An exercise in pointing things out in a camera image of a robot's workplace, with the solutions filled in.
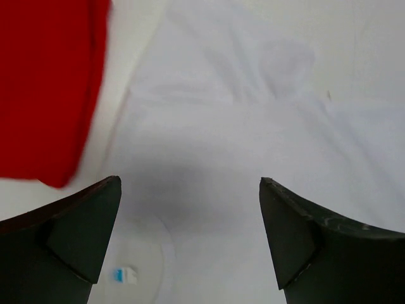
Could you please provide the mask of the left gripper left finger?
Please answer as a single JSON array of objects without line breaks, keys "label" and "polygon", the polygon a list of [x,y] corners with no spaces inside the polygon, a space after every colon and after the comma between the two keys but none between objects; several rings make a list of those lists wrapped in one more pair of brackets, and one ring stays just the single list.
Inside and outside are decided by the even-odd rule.
[{"label": "left gripper left finger", "polygon": [[1,303],[87,303],[122,196],[118,176],[1,221]]}]

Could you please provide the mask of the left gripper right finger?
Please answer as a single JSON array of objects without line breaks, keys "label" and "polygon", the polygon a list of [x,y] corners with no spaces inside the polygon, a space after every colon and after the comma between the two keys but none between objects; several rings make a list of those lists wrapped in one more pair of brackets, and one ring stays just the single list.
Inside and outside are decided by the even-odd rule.
[{"label": "left gripper right finger", "polygon": [[403,303],[404,234],[342,216],[261,179],[259,202],[287,303]]}]

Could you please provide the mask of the white t-shirt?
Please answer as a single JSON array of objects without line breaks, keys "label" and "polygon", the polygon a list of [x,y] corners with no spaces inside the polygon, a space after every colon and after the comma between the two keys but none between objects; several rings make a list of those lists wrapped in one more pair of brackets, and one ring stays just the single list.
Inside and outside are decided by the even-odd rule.
[{"label": "white t-shirt", "polygon": [[263,177],[404,231],[404,108],[319,98],[313,61],[233,1],[171,2],[106,162],[122,198],[91,303],[284,303]]}]

